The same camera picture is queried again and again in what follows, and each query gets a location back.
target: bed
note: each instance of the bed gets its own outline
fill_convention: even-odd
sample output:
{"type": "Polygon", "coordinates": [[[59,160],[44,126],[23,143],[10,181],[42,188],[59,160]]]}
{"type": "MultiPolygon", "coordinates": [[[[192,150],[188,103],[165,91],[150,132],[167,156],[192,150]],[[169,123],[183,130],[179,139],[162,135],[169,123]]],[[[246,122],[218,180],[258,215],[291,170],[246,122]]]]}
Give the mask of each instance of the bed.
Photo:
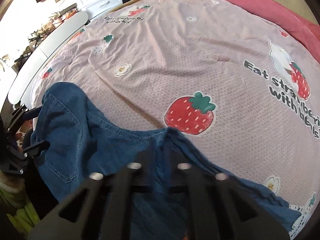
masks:
{"type": "Polygon", "coordinates": [[[301,212],[293,239],[319,202],[319,38],[272,0],[135,0],[69,41],[36,78],[32,105],[71,82],[118,127],[177,128],[301,212]]]}

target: pink blanket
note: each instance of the pink blanket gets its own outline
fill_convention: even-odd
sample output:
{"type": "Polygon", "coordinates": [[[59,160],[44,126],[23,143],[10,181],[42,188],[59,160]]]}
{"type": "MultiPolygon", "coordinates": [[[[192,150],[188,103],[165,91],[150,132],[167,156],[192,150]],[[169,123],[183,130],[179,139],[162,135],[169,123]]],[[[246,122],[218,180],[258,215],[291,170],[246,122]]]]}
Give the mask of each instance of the pink blanket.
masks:
{"type": "Polygon", "coordinates": [[[320,63],[320,26],[302,18],[273,0],[227,0],[273,22],[301,42],[320,63]]]}

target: silver screw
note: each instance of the silver screw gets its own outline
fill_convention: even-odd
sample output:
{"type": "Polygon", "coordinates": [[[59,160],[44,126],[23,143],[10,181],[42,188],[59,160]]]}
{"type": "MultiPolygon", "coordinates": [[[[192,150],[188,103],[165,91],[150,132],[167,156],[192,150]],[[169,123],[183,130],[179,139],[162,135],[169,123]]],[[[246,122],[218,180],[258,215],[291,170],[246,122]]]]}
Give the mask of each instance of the silver screw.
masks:
{"type": "Polygon", "coordinates": [[[228,179],[229,178],[229,175],[226,174],[226,173],[218,173],[216,174],[216,179],[217,180],[225,180],[225,179],[228,179]]]}
{"type": "Polygon", "coordinates": [[[128,163],[127,167],[132,170],[138,170],[141,168],[141,163],[128,163]]]}
{"type": "Polygon", "coordinates": [[[179,170],[188,170],[190,168],[191,168],[191,164],[189,164],[189,163],[179,163],[178,164],[179,170]]]}
{"type": "Polygon", "coordinates": [[[94,179],[94,180],[102,180],[103,179],[103,174],[98,173],[98,172],[93,172],[89,175],[90,179],[94,179]]]}

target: drawer handle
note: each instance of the drawer handle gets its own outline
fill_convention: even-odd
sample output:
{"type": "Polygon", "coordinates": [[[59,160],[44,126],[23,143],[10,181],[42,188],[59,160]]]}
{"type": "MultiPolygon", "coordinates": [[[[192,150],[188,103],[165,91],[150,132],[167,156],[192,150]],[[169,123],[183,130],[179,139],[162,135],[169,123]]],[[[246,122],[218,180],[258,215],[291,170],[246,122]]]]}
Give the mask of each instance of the drawer handle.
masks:
{"type": "Polygon", "coordinates": [[[108,1],[108,2],[105,3],[105,4],[100,5],[99,7],[105,6],[105,5],[107,5],[108,3],[110,3],[110,1],[108,1]]]}

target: blue denim jeans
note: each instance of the blue denim jeans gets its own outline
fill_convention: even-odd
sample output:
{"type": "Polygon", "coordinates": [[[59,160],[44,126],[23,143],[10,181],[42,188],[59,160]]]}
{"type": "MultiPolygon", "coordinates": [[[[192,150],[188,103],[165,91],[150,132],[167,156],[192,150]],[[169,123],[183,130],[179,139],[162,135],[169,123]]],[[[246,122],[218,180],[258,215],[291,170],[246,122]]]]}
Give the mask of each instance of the blue denim jeans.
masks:
{"type": "MultiPolygon", "coordinates": [[[[183,195],[167,195],[170,179],[168,149],[188,157],[211,174],[226,172],[209,162],[178,130],[130,131],[113,125],[72,83],[59,82],[45,93],[32,143],[47,140],[51,146],[35,159],[40,176],[61,201],[91,172],[118,172],[138,152],[153,145],[155,193],[135,194],[131,239],[182,239],[186,211],[183,195]]],[[[242,189],[270,212],[288,231],[300,216],[287,201],[267,187],[236,178],[242,189]]]]}

